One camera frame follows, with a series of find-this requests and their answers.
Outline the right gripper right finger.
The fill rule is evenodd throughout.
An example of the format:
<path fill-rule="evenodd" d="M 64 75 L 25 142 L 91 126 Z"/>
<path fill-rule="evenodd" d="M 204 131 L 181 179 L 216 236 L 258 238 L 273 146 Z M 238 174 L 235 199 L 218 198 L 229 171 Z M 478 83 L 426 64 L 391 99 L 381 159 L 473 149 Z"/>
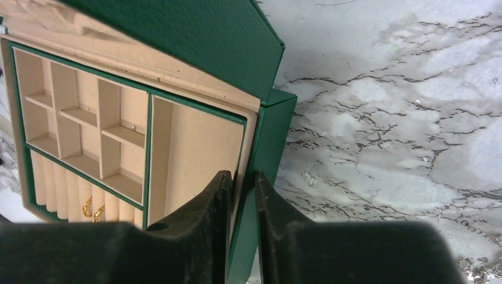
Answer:
<path fill-rule="evenodd" d="M 416 221 L 315 222 L 255 176 L 263 283 L 463 283 L 451 252 Z"/>

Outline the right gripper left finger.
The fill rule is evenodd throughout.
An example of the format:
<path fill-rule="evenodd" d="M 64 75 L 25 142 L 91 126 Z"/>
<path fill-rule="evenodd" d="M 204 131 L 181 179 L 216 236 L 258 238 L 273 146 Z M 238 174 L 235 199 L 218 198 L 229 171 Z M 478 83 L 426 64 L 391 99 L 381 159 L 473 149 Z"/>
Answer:
<path fill-rule="evenodd" d="M 128 222 L 1 224 L 2 283 L 226 283 L 232 178 L 139 230 Z"/>

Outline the green jewelry box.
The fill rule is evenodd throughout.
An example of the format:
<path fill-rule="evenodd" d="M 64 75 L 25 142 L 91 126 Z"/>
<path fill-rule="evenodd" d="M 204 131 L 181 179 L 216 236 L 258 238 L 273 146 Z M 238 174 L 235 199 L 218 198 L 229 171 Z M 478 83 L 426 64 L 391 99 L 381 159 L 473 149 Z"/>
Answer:
<path fill-rule="evenodd" d="M 274 183 L 297 101 L 283 52 L 256 1 L 2 1 L 24 207 L 146 230 L 229 171 L 226 283 L 247 282 L 255 176 Z"/>

